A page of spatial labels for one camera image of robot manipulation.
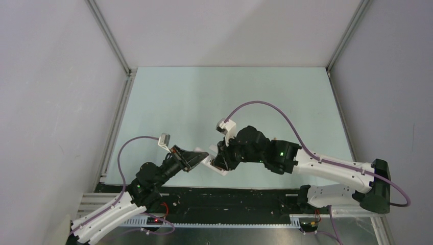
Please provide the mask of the white battery cover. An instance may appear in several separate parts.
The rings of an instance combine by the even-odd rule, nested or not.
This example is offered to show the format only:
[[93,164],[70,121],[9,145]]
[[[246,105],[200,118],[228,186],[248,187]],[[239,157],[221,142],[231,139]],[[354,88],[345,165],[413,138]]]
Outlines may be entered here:
[[211,150],[211,151],[213,151],[213,152],[215,152],[215,153],[217,153],[218,152],[218,147],[216,146],[216,145],[210,145],[209,146],[209,149]]

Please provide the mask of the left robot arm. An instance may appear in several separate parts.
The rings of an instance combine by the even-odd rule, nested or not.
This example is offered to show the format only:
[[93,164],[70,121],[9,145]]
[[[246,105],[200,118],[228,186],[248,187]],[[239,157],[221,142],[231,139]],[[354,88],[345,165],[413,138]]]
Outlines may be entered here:
[[114,228],[143,212],[156,212],[161,206],[159,188],[180,171],[189,172],[213,156],[208,152],[170,149],[161,165],[146,162],[135,179],[110,202],[71,222],[67,244],[96,244]]

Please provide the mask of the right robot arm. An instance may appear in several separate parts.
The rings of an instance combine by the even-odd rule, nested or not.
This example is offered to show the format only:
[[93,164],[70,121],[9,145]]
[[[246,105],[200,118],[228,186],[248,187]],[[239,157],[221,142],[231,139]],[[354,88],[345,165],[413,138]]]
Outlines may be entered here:
[[355,205],[367,211],[390,212],[391,186],[389,165],[382,159],[372,163],[326,159],[316,153],[309,154],[297,143],[270,140],[252,126],[234,129],[218,126],[224,135],[217,144],[217,156],[211,165],[219,170],[235,170],[241,163],[261,163],[269,171],[283,175],[312,175],[334,181],[328,186],[303,185],[297,198],[297,208],[310,213],[315,208]]

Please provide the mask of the left controller board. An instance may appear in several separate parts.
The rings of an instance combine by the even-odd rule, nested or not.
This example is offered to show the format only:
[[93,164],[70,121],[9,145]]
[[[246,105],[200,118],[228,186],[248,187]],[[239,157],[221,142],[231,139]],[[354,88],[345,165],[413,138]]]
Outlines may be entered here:
[[164,225],[164,221],[161,217],[147,217],[146,225],[148,226],[158,226]]

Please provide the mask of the controller board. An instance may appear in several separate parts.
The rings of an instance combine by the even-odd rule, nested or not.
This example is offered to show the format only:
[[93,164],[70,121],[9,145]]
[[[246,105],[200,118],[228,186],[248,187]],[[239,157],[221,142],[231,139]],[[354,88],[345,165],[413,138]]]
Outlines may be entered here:
[[164,221],[161,217],[147,217],[146,225],[148,226],[158,226],[164,225]]
[[300,230],[303,233],[315,233],[318,230],[320,222],[314,221],[314,222],[301,222],[300,223]]

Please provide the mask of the right controller board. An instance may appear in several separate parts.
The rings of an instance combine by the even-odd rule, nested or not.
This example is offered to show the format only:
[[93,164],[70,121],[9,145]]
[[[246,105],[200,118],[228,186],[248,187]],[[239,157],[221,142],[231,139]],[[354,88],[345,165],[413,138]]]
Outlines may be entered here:
[[314,221],[314,222],[301,222],[300,223],[300,230],[303,233],[315,233],[318,230],[320,222]]

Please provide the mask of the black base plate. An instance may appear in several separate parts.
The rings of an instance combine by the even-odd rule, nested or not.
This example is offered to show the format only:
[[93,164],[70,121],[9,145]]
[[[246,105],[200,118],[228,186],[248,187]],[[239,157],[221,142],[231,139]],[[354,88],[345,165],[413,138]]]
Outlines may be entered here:
[[132,202],[143,204],[150,213],[167,214],[170,222],[198,225],[283,225],[292,216],[329,214],[327,207],[309,205],[299,189],[233,189],[160,187],[144,190],[126,188]]

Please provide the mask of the aluminium frame rail front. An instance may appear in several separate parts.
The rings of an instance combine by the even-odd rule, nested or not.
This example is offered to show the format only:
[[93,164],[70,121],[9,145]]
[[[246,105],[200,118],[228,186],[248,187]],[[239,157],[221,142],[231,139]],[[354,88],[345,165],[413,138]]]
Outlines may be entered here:
[[[314,199],[318,200],[319,207],[316,208],[322,208],[327,207],[329,209],[329,214],[332,213],[335,217],[369,217],[369,216],[375,216],[376,214],[372,211],[368,211],[366,209],[363,209],[359,203],[356,201],[350,201],[347,197],[345,197],[343,194],[337,194],[331,196],[331,198],[322,200],[322,195],[324,194],[323,189],[319,189],[315,191]],[[163,213],[151,213],[155,216],[163,216],[165,215],[167,218],[167,214]],[[230,228],[237,228],[237,227],[287,227],[287,226],[299,226],[300,219],[306,219],[311,220],[314,218],[317,218],[319,221],[322,221],[324,218],[329,216],[326,215],[324,217],[321,217],[318,212],[315,212],[314,215],[295,215],[292,216],[293,223],[292,224],[283,224],[283,225],[198,225],[198,224],[174,224],[175,227],[230,227]]]

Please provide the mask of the left aluminium frame post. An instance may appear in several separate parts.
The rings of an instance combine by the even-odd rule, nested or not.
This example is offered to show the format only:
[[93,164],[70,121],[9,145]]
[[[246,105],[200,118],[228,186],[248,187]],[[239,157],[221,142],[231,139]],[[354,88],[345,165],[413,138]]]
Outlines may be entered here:
[[97,1],[89,0],[86,1],[86,4],[93,15],[97,25],[99,26],[103,36],[105,37],[106,41],[108,42],[109,47],[111,48],[112,52],[114,53],[114,56],[116,60],[119,62],[122,71],[125,74],[125,80],[123,81],[122,90],[121,90],[121,96],[117,103],[115,115],[113,122],[111,124],[109,137],[106,142],[104,151],[103,151],[103,157],[100,164],[100,176],[98,177],[98,183],[103,183],[106,180],[107,171],[109,167],[109,163],[112,158],[112,153],[114,151],[115,142],[117,140],[118,132],[121,127],[121,122],[125,113],[125,109],[127,106],[127,102],[129,99],[129,94],[132,88],[132,80],[135,76],[136,71],[131,68],[131,66],[128,64],[125,56],[123,55],[121,48],[119,44],[117,43],[117,40],[113,34],[113,32],[110,30],[109,25],[107,21],[105,20],[103,13],[97,3]]

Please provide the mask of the aluminium frame post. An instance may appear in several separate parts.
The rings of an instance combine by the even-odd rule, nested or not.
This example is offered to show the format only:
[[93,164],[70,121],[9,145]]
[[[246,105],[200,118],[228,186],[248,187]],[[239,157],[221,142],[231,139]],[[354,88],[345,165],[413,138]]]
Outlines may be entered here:
[[105,20],[103,13],[97,3],[97,1],[89,0],[86,1],[86,4],[93,15],[97,25],[99,26],[103,36],[105,37],[106,41],[108,42],[109,47],[111,48],[112,52],[114,53],[114,56],[116,60],[119,62],[122,71],[125,74],[125,80],[123,81],[122,90],[121,90],[121,96],[117,103],[115,115],[113,122],[111,124],[109,137],[106,142],[104,151],[103,151],[103,157],[100,164],[100,176],[98,177],[98,183],[103,183],[106,180],[107,171],[109,167],[109,163],[112,158],[112,153],[114,151],[115,142],[117,140],[118,132],[121,127],[121,122],[125,113],[125,109],[127,106],[127,102],[129,99],[129,94],[132,88],[132,80],[135,76],[136,71],[131,68],[131,66],[128,64],[125,56],[123,55],[121,48],[119,44],[117,43],[117,40],[113,34],[113,32],[110,30],[109,25],[107,21]]
[[326,65],[327,75],[330,78],[332,70],[334,69],[336,63],[338,62],[340,56],[343,54],[345,48],[349,44],[350,39],[354,35],[357,27],[360,25],[363,17],[365,16],[368,8],[373,3],[372,0],[361,0],[355,9],[347,27],[345,28],[335,50],[333,51],[330,60]]

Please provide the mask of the right aluminium frame post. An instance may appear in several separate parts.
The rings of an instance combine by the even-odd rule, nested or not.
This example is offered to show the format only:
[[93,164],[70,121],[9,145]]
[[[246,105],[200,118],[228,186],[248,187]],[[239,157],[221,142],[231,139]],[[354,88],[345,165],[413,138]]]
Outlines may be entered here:
[[347,27],[345,28],[335,50],[333,51],[330,60],[326,65],[327,75],[330,78],[332,70],[334,69],[336,63],[338,62],[340,56],[343,54],[345,48],[349,44],[350,39],[354,35],[357,27],[360,25],[363,17],[365,16],[368,8],[373,3],[372,0],[361,0],[355,9]]

